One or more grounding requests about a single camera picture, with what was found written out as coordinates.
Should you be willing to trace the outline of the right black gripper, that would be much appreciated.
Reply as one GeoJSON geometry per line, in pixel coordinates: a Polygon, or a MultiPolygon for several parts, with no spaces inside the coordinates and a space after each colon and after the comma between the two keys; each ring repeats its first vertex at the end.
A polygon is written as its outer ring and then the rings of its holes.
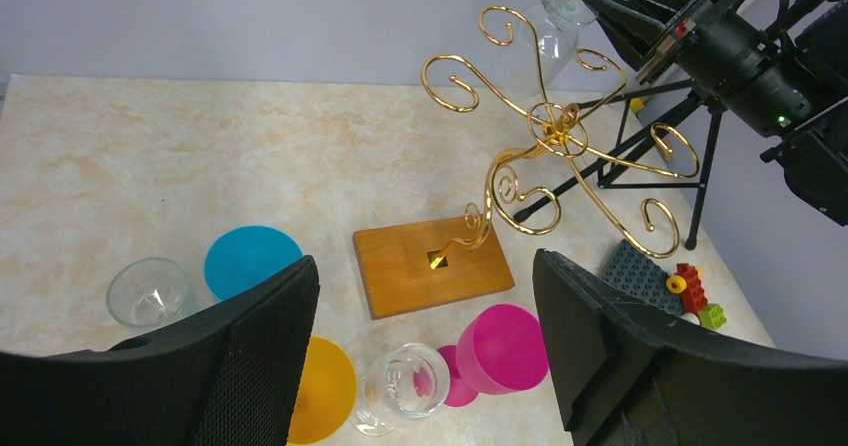
{"type": "Polygon", "coordinates": [[[815,111],[815,80],[783,31],[789,0],[759,29],[738,12],[746,0],[582,0],[641,82],[670,65],[761,135],[782,135],[815,111]]]}

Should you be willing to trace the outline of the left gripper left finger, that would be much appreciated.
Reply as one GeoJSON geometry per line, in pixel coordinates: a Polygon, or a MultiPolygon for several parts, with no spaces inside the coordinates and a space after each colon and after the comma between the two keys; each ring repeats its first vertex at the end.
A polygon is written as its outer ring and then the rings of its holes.
{"type": "Polygon", "coordinates": [[[5,445],[283,445],[319,297],[304,256],[105,351],[1,356],[5,445]]]}

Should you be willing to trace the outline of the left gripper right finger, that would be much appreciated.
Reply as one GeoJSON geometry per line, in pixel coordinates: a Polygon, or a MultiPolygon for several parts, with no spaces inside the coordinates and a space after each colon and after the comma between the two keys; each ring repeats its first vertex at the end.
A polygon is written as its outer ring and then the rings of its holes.
{"type": "Polygon", "coordinates": [[[847,365],[726,336],[540,249],[532,283],[577,445],[843,445],[847,365]]]}

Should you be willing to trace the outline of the yellow wine glass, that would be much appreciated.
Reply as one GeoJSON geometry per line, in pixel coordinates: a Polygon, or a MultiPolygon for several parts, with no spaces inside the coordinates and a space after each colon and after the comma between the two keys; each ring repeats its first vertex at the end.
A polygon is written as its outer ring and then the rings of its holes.
{"type": "Polygon", "coordinates": [[[356,371],[347,353],[326,338],[312,336],[291,417],[288,444],[309,445],[330,437],[347,421],[356,396],[356,371]]]}

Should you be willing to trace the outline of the clear wine glass back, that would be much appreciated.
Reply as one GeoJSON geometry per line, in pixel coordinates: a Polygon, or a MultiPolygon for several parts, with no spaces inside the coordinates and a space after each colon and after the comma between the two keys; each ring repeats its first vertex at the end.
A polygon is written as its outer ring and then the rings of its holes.
{"type": "Polygon", "coordinates": [[[583,0],[540,0],[514,26],[513,43],[502,50],[500,72],[505,94],[524,104],[549,88],[574,58],[581,28],[595,21],[583,0]]]}

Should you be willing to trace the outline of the clear wine glass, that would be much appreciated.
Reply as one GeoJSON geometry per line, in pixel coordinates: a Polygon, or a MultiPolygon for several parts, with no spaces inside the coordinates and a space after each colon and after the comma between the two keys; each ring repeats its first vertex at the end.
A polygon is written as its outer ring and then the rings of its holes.
{"type": "Polygon", "coordinates": [[[159,327],[184,312],[192,292],[188,272],[174,260],[148,257],[120,270],[111,280],[105,305],[118,323],[136,328],[159,327]]]}
{"type": "Polygon", "coordinates": [[[387,435],[440,409],[450,391],[443,356],[424,343],[407,343],[379,357],[360,378],[349,417],[361,434],[387,435]]]}
{"type": "Polygon", "coordinates": [[[505,94],[524,104],[549,88],[574,58],[581,28],[595,21],[583,0],[540,0],[514,26],[513,43],[502,50],[500,72],[505,94]]]}

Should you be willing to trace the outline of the blue wine glass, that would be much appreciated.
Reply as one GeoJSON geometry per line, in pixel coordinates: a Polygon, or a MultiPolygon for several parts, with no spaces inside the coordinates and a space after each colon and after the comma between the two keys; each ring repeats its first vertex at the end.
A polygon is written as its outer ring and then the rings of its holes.
{"type": "Polygon", "coordinates": [[[298,244],[284,232],[264,225],[233,229],[207,251],[203,276],[218,301],[237,296],[303,256],[298,244]]]}

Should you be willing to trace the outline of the clear wine glass front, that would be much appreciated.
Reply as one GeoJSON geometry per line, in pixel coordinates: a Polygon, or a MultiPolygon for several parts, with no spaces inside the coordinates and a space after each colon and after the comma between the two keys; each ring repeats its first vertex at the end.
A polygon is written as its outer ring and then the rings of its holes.
{"type": "Polygon", "coordinates": [[[136,328],[159,327],[184,312],[192,292],[188,272],[174,260],[148,257],[120,270],[111,280],[105,305],[118,323],[136,328]]]}

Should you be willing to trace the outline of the pink wine glass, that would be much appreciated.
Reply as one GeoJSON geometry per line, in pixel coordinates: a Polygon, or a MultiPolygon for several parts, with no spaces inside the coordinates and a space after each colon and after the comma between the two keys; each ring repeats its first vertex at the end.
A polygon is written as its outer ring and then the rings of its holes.
{"type": "Polygon", "coordinates": [[[455,344],[437,349],[449,371],[444,404],[463,407],[479,394],[505,395],[537,387],[550,367],[538,318],[514,304],[482,311],[455,344]]]}

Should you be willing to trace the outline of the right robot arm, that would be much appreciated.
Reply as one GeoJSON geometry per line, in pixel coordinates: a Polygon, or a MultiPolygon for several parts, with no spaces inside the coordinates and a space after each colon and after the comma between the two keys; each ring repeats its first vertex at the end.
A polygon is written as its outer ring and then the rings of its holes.
{"type": "Polygon", "coordinates": [[[582,1],[641,81],[679,66],[759,135],[778,137],[762,160],[846,224],[847,0],[778,0],[762,29],[740,16],[745,0],[582,1]]]}

